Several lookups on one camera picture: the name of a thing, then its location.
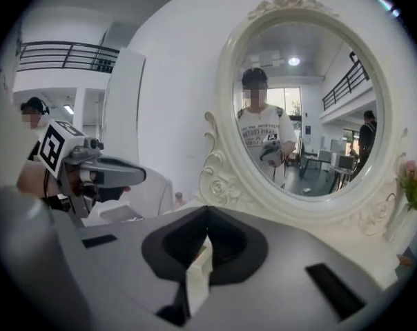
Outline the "person's left forearm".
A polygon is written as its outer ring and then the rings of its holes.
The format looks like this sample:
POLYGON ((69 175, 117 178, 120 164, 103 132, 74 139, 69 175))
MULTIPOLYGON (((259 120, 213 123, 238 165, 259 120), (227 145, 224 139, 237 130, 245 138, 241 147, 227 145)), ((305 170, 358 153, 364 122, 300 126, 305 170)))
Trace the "person's left forearm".
POLYGON ((57 182, 50 174, 46 176, 46 168, 39 161, 25 162, 17 181, 17 188, 40 199, 57 196, 60 193, 57 182))

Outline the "white ornate dressing table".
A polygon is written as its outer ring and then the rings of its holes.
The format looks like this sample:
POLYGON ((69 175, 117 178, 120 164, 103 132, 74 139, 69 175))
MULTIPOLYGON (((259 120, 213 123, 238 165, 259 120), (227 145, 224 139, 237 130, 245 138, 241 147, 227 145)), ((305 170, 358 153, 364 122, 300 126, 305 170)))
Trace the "white ornate dressing table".
MULTIPOLYGON (((245 282, 269 252, 259 230, 230 217, 224 208, 188 204, 176 211, 187 208, 193 209, 189 215, 152 231, 142 242, 142 256, 153 273, 178 284, 173 302, 161 307, 156 316, 180 328, 189 324, 212 287, 245 282)), ((308 233, 362 267, 381 288, 392 288, 396 282, 398 251, 383 237, 361 236, 350 229, 308 233)), ((365 307, 324 263, 306 271, 341 321, 365 307)))

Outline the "pink flowers in white vase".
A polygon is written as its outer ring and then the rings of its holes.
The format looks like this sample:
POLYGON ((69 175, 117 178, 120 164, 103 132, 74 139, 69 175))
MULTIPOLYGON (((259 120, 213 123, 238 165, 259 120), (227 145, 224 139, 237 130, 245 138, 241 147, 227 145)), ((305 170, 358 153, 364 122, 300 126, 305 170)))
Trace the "pink flowers in white vase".
POLYGON ((417 212, 417 160, 408 159, 403 152, 395 162, 388 194, 387 222, 383 237, 393 244, 405 224, 409 212, 417 212))

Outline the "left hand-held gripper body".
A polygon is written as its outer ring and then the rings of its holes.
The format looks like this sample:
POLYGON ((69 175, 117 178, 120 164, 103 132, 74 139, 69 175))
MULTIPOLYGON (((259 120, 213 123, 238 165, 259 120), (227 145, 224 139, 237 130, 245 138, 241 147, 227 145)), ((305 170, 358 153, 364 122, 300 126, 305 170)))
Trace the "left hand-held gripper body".
POLYGON ((75 196, 68 182, 68 173, 90 158, 101 155, 101 144, 94 137, 85 135, 66 121, 51 120, 46 132, 40 139, 38 160, 59 186, 59 194, 66 197, 62 201, 63 210, 70 216, 77 227, 84 225, 90 211, 97 202, 95 185, 85 185, 83 194, 75 196))

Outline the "black balcony railing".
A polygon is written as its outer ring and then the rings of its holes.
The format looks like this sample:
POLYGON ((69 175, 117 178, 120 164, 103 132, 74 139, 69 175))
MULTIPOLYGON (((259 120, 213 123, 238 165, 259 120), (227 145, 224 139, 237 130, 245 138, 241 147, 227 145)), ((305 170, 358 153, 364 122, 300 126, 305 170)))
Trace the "black balcony railing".
POLYGON ((19 72, 69 69, 110 74, 119 50, 71 41, 35 41, 24 43, 19 56, 19 72))

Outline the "oval white-framed mirror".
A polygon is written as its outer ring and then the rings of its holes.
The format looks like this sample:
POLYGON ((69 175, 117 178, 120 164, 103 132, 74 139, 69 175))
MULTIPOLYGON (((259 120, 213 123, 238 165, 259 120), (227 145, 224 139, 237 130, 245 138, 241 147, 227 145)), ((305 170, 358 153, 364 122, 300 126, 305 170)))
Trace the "oval white-framed mirror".
POLYGON ((405 193, 398 176, 405 162, 408 130, 394 123, 400 102, 392 88, 401 82, 380 60, 383 44, 362 34, 343 11, 318 0, 262 1, 229 35, 218 59, 215 109, 207 112, 213 142, 200 174, 199 200, 209 205, 243 212, 261 219, 291 225, 313 234, 355 230, 361 236, 390 239, 394 221, 405 209, 405 193), (242 145, 235 125, 233 73, 246 42, 266 27, 280 22, 308 21, 324 26, 348 41, 361 56, 380 94, 385 118, 382 141, 375 145, 363 176, 326 198, 304 198, 273 187, 255 168, 242 145))

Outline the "person's left hand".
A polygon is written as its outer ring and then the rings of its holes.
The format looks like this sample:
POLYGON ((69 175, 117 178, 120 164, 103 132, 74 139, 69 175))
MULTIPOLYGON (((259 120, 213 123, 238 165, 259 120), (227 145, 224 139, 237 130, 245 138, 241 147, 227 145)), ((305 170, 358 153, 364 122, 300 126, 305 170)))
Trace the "person's left hand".
POLYGON ((83 194, 85 185, 92 185, 95 181, 96 173, 89 170, 73 169, 68 173, 70 189, 75 196, 83 194))

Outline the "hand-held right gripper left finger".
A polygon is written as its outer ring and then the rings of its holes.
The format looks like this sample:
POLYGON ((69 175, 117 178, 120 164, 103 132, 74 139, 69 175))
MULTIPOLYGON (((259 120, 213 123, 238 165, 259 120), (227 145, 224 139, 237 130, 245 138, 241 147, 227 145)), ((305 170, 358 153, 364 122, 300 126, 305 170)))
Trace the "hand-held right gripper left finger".
POLYGON ((180 328, 156 312, 173 302, 178 284, 158 278, 142 256, 152 231, 189 215, 192 208, 141 221, 74 226, 58 215, 58 237, 67 264, 83 294, 90 331, 199 331, 180 328))

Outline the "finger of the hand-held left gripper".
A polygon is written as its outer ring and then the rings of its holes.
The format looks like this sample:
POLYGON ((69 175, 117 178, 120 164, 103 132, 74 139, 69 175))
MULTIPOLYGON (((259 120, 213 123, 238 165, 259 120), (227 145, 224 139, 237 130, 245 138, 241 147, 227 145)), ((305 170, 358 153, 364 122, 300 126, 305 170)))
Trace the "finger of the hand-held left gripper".
POLYGON ((95 200, 103 203, 106 201, 117 201, 125 192, 129 192, 130 187, 115 187, 115 188, 103 188, 95 186, 95 200))
POLYGON ((143 183, 146 171, 131 162, 104 155, 79 164, 80 178, 98 188, 125 188, 143 183))

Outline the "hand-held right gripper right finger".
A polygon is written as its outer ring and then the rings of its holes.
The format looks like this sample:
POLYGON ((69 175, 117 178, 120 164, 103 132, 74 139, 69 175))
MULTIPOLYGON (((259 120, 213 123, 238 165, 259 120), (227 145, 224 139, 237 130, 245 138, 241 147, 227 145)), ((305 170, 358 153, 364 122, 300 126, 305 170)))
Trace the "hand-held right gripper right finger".
POLYGON ((215 286, 189 331, 345 331, 363 328, 395 297, 359 265, 308 232, 243 212, 224 213, 259 230, 269 244, 262 266, 245 282, 215 286), (327 265, 365 307, 341 321, 306 269, 327 265))

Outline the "small white drawer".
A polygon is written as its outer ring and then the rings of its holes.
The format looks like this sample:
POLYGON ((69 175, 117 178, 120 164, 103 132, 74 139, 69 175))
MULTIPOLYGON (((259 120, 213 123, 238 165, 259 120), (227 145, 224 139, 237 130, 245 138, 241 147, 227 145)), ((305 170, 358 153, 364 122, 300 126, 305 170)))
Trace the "small white drawer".
POLYGON ((123 223, 144 219, 142 215, 136 213, 136 211, 128 205, 100 210, 99 216, 107 223, 123 223))

